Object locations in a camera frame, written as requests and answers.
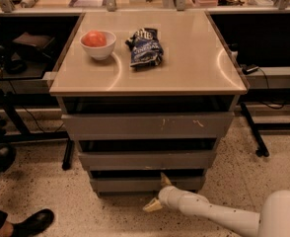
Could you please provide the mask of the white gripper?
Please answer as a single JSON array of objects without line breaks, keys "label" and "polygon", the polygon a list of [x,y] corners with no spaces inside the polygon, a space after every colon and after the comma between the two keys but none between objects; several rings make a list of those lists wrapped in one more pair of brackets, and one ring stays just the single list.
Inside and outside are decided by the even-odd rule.
[{"label": "white gripper", "polygon": [[164,174],[161,173],[161,186],[163,187],[158,194],[158,198],[154,197],[144,207],[145,212],[154,212],[167,207],[170,209],[180,210],[182,207],[182,199],[187,191],[180,190],[171,186],[172,182]]}]

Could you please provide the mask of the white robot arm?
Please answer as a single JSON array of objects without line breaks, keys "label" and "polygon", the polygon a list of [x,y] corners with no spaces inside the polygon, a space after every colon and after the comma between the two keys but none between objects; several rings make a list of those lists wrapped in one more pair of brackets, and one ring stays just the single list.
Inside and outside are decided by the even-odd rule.
[{"label": "white robot arm", "polygon": [[260,212],[252,212],[212,204],[204,196],[173,186],[164,173],[161,186],[158,195],[143,207],[144,211],[167,207],[186,216],[210,220],[241,237],[290,237],[290,191],[272,193]]}]

